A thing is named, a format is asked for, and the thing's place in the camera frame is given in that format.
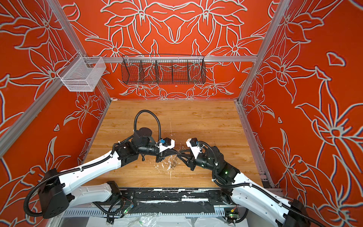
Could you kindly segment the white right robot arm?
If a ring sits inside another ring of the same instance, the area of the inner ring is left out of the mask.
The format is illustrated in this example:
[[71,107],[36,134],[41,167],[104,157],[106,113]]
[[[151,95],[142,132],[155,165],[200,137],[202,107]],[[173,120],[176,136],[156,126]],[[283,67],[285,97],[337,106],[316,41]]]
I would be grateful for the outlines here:
[[282,198],[249,179],[239,169],[225,161],[217,147],[205,148],[197,157],[190,150],[177,155],[194,170],[199,166],[212,171],[212,180],[231,201],[255,213],[274,227],[309,227],[305,207],[298,200]]

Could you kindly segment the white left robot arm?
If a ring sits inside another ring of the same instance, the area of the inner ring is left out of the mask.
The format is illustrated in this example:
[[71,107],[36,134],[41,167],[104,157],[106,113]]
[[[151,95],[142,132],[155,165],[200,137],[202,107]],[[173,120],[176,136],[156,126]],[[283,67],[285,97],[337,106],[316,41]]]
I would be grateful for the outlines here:
[[49,219],[63,213],[71,206],[91,202],[105,202],[118,195],[116,183],[100,186],[83,185],[100,175],[121,168],[136,161],[139,156],[150,155],[161,162],[175,154],[175,140],[159,138],[155,141],[149,128],[140,128],[129,138],[117,142],[106,154],[80,166],[46,172],[41,182],[34,188],[41,204],[39,216]]

